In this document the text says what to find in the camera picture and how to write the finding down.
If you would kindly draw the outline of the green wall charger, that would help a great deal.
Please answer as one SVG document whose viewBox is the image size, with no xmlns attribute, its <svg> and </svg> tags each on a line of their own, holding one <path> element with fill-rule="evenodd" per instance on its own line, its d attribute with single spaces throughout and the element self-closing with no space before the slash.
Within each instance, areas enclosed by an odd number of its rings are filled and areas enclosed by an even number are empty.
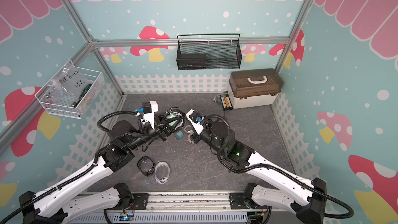
<svg viewBox="0 0 398 224">
<path fill-rule="evenodd" d="M 173 125 L 175 122 L 179 122 L 181 120 L 181 115 L 172 113 L 165 118 L 168 124 Z"/>
</svg>

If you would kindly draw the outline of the clear labelled plastic bag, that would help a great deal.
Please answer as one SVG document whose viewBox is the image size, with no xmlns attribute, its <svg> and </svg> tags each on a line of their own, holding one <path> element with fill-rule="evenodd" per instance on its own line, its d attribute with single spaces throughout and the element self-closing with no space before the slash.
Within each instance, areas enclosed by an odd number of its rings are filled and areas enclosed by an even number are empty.
<svg viewBox="0 0 398 224">
<path fill-rule="evenodd" d="M 68 61 L 49 81 L 45 99 L 49 103 L 70 106 L 82 90 L 92 84 L 80 69 Z"/>
</svg>

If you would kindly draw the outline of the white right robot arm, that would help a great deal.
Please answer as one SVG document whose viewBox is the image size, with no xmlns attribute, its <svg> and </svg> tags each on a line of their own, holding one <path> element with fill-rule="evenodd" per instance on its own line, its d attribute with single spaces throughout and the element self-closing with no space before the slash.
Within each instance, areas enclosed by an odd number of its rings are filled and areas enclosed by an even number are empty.
<svg viewBox="0 0 398 224">
<path fill-rule="evenodd" d="M 300 177 L 268 161 L 253 148 L 237 141 L 225 120 L 214 123 L 195 120 L 190 124 L 195 139 L 205 142 L 230 172 L 247 173 L 275 187 L 275 190 L 266 190 L 260 185 L 248 184 L 243 194 L 248 207 L 275 207 L 294 213 L 304 224 L 323 223 L 327 196 L 323 180 Z"/>
</svg>

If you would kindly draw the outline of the green tool in basket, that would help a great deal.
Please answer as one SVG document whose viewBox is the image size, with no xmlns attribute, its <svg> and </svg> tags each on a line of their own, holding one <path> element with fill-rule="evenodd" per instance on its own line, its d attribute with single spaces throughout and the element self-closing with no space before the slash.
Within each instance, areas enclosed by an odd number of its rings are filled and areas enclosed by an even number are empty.
<svg viewBox="0 0 398 224">
<path fill-rule="evenodd" d="M 71 104 L 71 107 L 76 108 L 78 106 L 78 104 L 82 101 L 82 99 L 84 98 L 84 96 L 88 93 L 88 91 L 90 90 L 90 88 L 92 87 L 92 84 L 88 84 L 81 92 L 80 96 L 78 97 L 78 99 L 76 101 L 74 101 Z"/>
</svg>

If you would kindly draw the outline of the brown lid storage box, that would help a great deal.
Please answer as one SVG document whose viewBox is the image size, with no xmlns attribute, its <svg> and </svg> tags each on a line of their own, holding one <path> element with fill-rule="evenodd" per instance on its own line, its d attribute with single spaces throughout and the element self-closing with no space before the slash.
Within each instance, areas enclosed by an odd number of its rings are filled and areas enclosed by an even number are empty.
<svg viewBox="0 0 398 224">
<path fill-rule="evenodd" d="M 273 68 L 234 71 L 229 78 L 228 94 L 234 109 L 271 105 L 283 85 Z"/>
</svg>

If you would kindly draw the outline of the black box in basket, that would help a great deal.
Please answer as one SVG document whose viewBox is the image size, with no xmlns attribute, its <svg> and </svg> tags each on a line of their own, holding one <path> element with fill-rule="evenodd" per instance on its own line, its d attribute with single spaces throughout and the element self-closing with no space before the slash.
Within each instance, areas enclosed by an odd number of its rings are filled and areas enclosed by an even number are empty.
<svg viewBox="0 0 398 224">
<path fill-rule="evenodd" d="M 205 54 L 180 54 L 176 60 L 179 70 L 207 69 Z"/>
</svg>

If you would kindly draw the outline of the black yellow battery charger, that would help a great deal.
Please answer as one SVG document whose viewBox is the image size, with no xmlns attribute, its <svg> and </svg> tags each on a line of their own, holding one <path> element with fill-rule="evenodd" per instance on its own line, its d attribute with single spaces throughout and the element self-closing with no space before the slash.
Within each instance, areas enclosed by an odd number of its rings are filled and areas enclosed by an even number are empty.
<svg viewBox="0 0 398 224">
<path fill-rule="evenodd" d="M 221 103 L 222 103 L 224 111 L 233 110 L 233 105 L 232 105 L 232 102 L 231 102 L 228 94 L 221 95 L 220 99 L 221 99 Z"/>
</svg>

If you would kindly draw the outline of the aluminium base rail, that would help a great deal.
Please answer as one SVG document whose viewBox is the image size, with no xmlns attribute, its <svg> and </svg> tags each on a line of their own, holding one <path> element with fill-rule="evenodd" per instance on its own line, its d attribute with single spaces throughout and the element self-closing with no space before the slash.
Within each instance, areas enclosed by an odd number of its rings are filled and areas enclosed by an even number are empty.
<svg viewBox="0 0 398 224">
<path fill-rule="evenodd" d="M 135 192 L 135 203 L 122 210 L 95 211 L 75 219 L 75 224 L 206 224 L 248 223 L 267 218 L 268 207 L 251 209 L 239 191 Z"/>
</svg>

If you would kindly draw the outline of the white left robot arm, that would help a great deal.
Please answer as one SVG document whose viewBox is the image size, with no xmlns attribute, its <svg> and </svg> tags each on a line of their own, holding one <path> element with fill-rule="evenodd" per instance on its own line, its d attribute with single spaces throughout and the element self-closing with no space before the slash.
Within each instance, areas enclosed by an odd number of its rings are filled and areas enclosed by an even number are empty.
<svg viewBox="0 0 398 224">
<path fill-rule="evenodd" d="M 88 164 L 45 190 L 28 191 L 20 196 L 20 208 L 16 212 L 23 214 L 23 223 L 66 224 L 98 209 L 119 210 L 131 206 L 133 195 L 123 183 L 97 195 L 75 197 L 127 165 L 135 157 L 135 150 L 145 150 L 158 139 L 165 141 L 184 125 L 183 117 L 168 114 L 154 115 L 151 121 L 139 118 L 139 130 L 127 121 L 119 121 L 107 129 L 102 125 L 107 118 L 101 118 L 97 126 L 110 137 L 110 143 L 99 149 Z"/>
</svg>

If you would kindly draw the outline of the teal wall charger left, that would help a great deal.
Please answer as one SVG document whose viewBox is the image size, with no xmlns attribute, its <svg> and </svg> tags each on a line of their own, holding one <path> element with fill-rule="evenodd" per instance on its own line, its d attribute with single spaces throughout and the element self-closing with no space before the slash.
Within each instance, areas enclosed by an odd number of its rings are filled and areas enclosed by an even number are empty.
<svg viewBox="0 0 398 224">
<path fill-rule="evenodd" d="M 182 132 L 182 131 L 178 131 L 178 132 L 175 134 L 175 138 L 176 138 L 177 140 L 181 140 L 181 139 L 183 138 L 183 132 Z"/>
</svg>

